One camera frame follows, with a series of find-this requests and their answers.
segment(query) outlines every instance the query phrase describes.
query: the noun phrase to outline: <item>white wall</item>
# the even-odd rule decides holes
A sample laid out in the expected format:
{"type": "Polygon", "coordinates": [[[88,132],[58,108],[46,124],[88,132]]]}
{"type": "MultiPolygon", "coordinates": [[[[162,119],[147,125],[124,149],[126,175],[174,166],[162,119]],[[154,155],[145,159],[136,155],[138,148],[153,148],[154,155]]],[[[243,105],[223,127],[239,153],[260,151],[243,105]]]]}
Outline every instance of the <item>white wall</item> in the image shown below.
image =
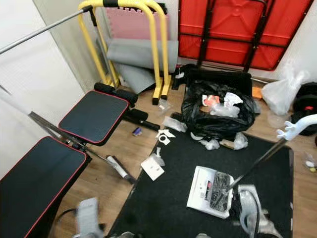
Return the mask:
{"type": "Polygon", "coordinates": [[[295,71],[307,70],[312,78],[317,78],[317,1],[313,2],[304,21],[289,45],[285,55],[275,71],[250,70],[253,76],[282,79],[285,75],[285,64],[291,61],[295,71]]]}
{"type": "Polygon", "coordinates": [[[178,38],[178,0],[155,0],[165,3],[167,13],[169,13],[169,30],[170,39],[177,40],[178,38]]]}
{"type": "MultiPolygon", "coordinates": [[[[33,0],[33,2],[44,22],[48,25],[76,12],[78,5],[83,0],[33,0]]],[[[96,15],[101,29],[105,31],[105,20],[101,14],[101,10],[104,9],[99,7],[96,15]]],[[[84,14],[84,21],[93,42],[95,42],[96,33],[89,13],[84,14]]],[[[50,32],[82,89],[85,92],[93,89],[94,84],[100,82],[101,79],[79,26],[78,17],[64,22],[51,29],[50,32]]]]}
{"type": "MultiPolygon", "coordinates": [[[[0,2],[0,48],[45,26],[32,0],[0,2]]],[[[0,84],[55,124],[84,95],[49,32],[0,55],[0,84]]],[[[0,101],[0,178],[45,135],[0,101]]]]}

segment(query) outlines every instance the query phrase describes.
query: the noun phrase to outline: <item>yellow metal frame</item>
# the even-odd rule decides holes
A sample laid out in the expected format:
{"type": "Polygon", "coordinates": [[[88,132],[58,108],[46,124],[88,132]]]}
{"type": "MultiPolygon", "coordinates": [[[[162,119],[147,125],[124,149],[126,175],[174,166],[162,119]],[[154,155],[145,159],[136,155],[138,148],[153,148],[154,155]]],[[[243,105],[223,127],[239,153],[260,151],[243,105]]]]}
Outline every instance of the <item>yellow metal frame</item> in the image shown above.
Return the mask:
{"type": "MultiPolygon", "coordinates": [[[[154,75],[155,75],[155,83],[156,87],[153,94],[153,104],[157,104],[159,101],[159,98],[161,97],[167,97],[168,90],[171,85],[171,77],[168,75],[168,51],[167,51],[167,26],[166,26],[166,17],[162,10],[162,8],[153,0],[118,0],[117,1],[118,6],[121,7],[136,7],[140,10],[142,10],[149,20],[149,27],[150,27],[150,37],[151,37],[151,47],[152,47],[152,55],[153,55],[153,65],[154,65],[154,75]],[[161,30],[161,42],[162,42],[162,50],[163,50],[163,71],[164,71],[164,86],[162,83],[162,79],[159,77],[159,53],[158,53],[158,44],[157,44],[157,34],[156,34],[156,25],[155,25],[155,19],[152,15],[151,10],[148,8],[148,6],[152,7],[154,10],[157,11],[160,17],[160,30],[161,30]]],[[[93,13],[95,15],[96,7],[103,7],[104,2],[103,0],[86,0],[82,2],[78,8],[82,9],[87,6],[93,7],[93,13]]],[[[109,77],[106,76],[102,64],[99,60],[98,54],[96,52],[96,49],[94,47],[94,44],[92,42],[92,39],[89,35],[89,32],[87,30],[87,27],[83,20],[83,15],[80,14],[78,16],[80,27],[83,31],[86,43],[88,45],[88,48],[90,50],[90,53],[93,57],[93,60],[96,64],[98,73],[103,81],[103,83],[110,85],[111,80],[109,77]]],[[[107,53],[107,45],[102,37],[101,29],[99,28],[99,24],[97,23],[97,29],[99,31],[99,34],[101,36],[102,41],[102,47],[104,48],[105,52],[107,53]]],[[[118,83],[118,76],[115,72],[115,69],[113,67],[112,62],[109,60],[110,65],[110,71],[111,74],[116,82],[118,83]]]]}
{"type": "Polygon", "coordinates": [[[161,97],[167,99],[167,94],[171,86],[171,75],[168,74],[168,48],[167,48],[167,23],[166,16],[160,5],[153,0],[141,0],[147,6],[153,8],[159,15],[160,20],[160,36],[163,53],[163,75],[164,87],[162,89],[161,97]]]}

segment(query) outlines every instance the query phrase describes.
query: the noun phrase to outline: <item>cable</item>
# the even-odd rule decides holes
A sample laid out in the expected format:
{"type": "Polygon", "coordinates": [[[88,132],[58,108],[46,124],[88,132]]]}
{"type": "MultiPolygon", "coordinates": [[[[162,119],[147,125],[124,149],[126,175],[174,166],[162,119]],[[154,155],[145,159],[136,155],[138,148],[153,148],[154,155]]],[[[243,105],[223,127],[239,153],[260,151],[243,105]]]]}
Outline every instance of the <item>cable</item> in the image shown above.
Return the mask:
{"type": "Polygon", "coordinates": [[[77,211],[76,208],[67,209],[67,210],[63,211],[61,214],[59,214],[59,215],[56,217],[56,219],[55,219],[55,221],[54,221],[54,223],[53,223],[52,232],[51,232],[51,237],[52,237],[52,238],[55,238],[55,229],[56,229],[56,226],[60,223],[62,217],[63,217],[65,214],[69,213],[69,212],[74,212],[74,215],[75,215],[75,214],[76,214],[76,211],[77,211]]]}
{"type": "Polygon", "coordinates": [[[256,221],[256,227],[254,229],[254,238],[258,238],[258,234],[259,234],[259,224],[260,224],[260,208],[259,208],[259,205],[258,205],[258,202],[257,202],[257,199],[256,197],[253,195],[253,193],[251,193],[250,191],[248,190],[242,190],[241,192],[248,192],[252,197],[253,197],[253,200],[256,204],[256,207],[257,207],[257,221],[256,221]]]}

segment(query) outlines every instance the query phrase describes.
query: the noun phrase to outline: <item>foam roller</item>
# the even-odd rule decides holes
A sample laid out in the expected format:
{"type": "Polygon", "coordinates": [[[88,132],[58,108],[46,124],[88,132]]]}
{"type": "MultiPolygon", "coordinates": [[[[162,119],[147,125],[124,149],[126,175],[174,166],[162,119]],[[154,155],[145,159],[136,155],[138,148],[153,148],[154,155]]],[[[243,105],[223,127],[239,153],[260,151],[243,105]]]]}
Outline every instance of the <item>foam roller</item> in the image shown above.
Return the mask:
{"type": "MultiPolygon", "coordinates": [[[[178,41],[168,41],[168,71],[174,73],[178,56],[178,41]]],[[[161,41],[158,41],[159,69],[163,71],[161,41]]],[[[153,57],[150,40],[112,39],[107,58],[115,63],[122,63],[153,69],[153,57]]]]}

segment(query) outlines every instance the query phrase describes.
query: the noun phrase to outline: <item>pink foam mat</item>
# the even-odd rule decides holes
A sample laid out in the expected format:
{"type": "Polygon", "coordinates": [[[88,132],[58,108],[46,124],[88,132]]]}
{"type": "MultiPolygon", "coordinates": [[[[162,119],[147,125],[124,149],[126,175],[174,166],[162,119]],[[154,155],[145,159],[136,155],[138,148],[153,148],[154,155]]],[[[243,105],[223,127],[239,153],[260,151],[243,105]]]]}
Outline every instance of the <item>pink foam mat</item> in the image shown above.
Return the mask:
{"type": "MultiPolygon", "coordinates": [[[[125,39],[150,39],[150,28],[147,16],[141,10],[130,8],[106,8],[109,19],[109,28],[112,38],[125,39]]],[[[156,22],[157,38],[160,40],[159,15],[154,12],[156,22]]],[[[169,29],[169,16],[166,15],[167,28],[169,29]]]]}

